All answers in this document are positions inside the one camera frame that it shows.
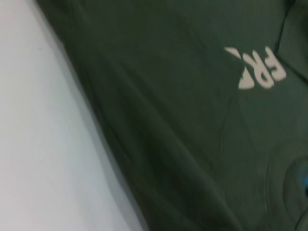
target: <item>white surface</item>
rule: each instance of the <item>white surface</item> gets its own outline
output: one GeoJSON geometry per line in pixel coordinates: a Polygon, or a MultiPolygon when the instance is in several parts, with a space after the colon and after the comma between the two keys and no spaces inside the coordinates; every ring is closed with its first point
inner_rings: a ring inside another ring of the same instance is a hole
{"type": "Polygon", "coordinates": [[[141,230],[31,0],[0,0],[0,230],[141,230]]]}

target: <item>logo print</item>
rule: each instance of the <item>logo print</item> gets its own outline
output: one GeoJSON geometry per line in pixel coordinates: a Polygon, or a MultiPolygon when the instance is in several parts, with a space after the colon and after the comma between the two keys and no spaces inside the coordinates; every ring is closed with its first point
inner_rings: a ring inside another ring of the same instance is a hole
{"type": "MultiPolygon", "coordinates": [[[[246,64],[250,65],[254,69],[255,79],[263,88],[270,89],[274,86],[274,80],[281,81],[286,78],[286,72],[284,68],[279,63],[276,56],[269,47],[265,47],[265,52],[267,53],[267,57],[265,58],[265,65],[272,69],[271,73],[269,73],[256,51],[252,51],[252,58],[247,53],[243,53],[241,56],[238,50],[234,47],[225,47],[225,50],[238,59],[243,59],[246,64]]],[[[245,67],[243,76],[239,83],[239,89],[247,90],[253,88],[254,86],[255,82],[251,77],[247,67],[245,67]]]]}

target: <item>t-shirt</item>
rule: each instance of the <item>t-shirt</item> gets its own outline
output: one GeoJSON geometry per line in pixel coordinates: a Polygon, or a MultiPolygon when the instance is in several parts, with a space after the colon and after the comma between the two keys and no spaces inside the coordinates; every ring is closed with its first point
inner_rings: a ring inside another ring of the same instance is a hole
{"type": "Polygon", "coordinates": [[[151,231],[308,230],[308,0],[38,0],[151,231]]]}

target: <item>green fabric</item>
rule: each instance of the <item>green fabric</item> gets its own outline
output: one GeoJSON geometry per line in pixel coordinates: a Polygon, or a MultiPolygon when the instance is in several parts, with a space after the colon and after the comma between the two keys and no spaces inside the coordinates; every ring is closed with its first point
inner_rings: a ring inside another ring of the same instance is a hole
{"type": "Polygon", "coordinates": [[[151,231],[308,230],[308,0],[37,1],[151,231]]]}

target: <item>white background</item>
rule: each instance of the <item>white background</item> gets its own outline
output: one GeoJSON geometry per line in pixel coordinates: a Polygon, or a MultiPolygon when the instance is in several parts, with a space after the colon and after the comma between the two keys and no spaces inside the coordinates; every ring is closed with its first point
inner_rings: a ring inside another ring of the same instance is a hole
{"type": "Polygon", "coordinates": [[[33,0],[0,0],[0,230],[141,231],[66,60],[33,0]]]}

